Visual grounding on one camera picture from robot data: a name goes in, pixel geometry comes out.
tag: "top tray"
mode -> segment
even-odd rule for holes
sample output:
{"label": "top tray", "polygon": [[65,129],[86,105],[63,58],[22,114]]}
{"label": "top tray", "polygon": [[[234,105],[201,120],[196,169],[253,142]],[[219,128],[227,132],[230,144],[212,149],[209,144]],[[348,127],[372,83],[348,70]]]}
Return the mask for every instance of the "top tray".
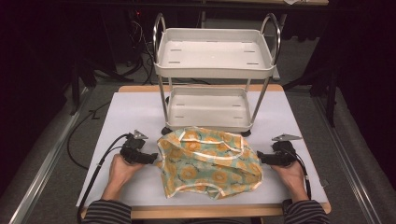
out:
{"label": "top tray", "polygon": [[166,29],[157,55],[162,77],[264,79],[276,67],[257,30]]}

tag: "metal handle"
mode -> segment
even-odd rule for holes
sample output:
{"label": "metal handle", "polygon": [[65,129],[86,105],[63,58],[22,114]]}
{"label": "metal handle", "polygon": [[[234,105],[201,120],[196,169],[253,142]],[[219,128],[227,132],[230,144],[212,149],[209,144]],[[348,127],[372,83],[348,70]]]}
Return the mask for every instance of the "metal handle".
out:
{"label": "metal handle", "polygon": [[163,18],[163,14],[162,13],[158,13],[157,15],[157,19],[155,19],[155,23],[154,23],[154,29],[152,32],[152,45],[154,47],[154,62],[157,63],[158,61],[158,43],[157,43],[157,31],[158,31],[158,25],[160,24],[160,20],[163,24],[163,30],[166,30],[166,26],[165,26],[165,19]]}
{"label": "metal handle", "polygon": [[274,47],[271,49],[271,54],[274,53],[274,55],[271,55],[273,57],[271,64],[276,65],[277,57],[279,56],[279,50],[280,50],[280,29],[279,29],[279,25],[277,24],[276,16],[273,13],[268,13],[265,16],[264,22],[262,23],[262,29],[260,30],[260,33],[262,35],[264,35],[265,25],[267,24],[269,19],[271,19],[271,21],[274,24],[274,27],[276,29],[275,50],[274,50]]}

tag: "hand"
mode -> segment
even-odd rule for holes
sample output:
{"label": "hand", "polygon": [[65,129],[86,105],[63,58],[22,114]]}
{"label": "hand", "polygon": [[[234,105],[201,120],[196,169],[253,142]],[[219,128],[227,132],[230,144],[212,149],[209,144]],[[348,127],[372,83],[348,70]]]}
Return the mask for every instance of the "hand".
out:
{"label": "hand", "polygon": [[279,174],[294,203],[309,200],[304,188],[304,173],[300,163],[295,161],[288,167],[272,165],[271,168]]}
{"label": "hand", "polygon": [[134,176],[134,173],[143,168],[143,166],[144,164],[140,163],[129,164],[120,154],[114,155],[110,166],[108,183],[103,192],[102,199],[119,200],[124,184]]}

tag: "utility cart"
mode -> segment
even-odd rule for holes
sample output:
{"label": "utility cart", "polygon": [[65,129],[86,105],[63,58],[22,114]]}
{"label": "utility cart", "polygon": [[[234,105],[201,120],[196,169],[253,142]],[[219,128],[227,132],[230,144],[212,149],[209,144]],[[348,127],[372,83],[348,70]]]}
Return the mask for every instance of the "utility cart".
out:
{"label": "utility cart", "polygon": [[[268,21],[275,27],[275,43],[269,50],[264,38]],[[159,24],[162,36],[158,40]],[[250,135],[267,85],[276,69],[280,30],[274,14],[268,14],[260,31],[240,29],[166,29],[159,14],[153,31],[154,66],[158,75],[165,127],[162,134],[198,126]],[[172,78],[240,78],[245,88],[173,86]],[[169,83],[165,98],[163,79]],[[248,86],[251,79],[263,80],[262,91],[251,114]]]}

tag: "white tray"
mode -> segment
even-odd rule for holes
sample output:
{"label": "white tray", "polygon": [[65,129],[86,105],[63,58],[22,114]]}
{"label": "white tray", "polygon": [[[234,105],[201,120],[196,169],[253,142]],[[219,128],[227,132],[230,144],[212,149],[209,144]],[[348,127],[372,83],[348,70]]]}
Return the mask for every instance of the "white tray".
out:
{"label": "white tray", "polygon": [[171,130],[199,126],[227,132],[250,130],[250,112],[245,89],[174,87],[169,99]]}
{"label": "white tray", "polygon": [[257,30],[166,29],[157,56],[162,77],[265,79],[276,67]]}

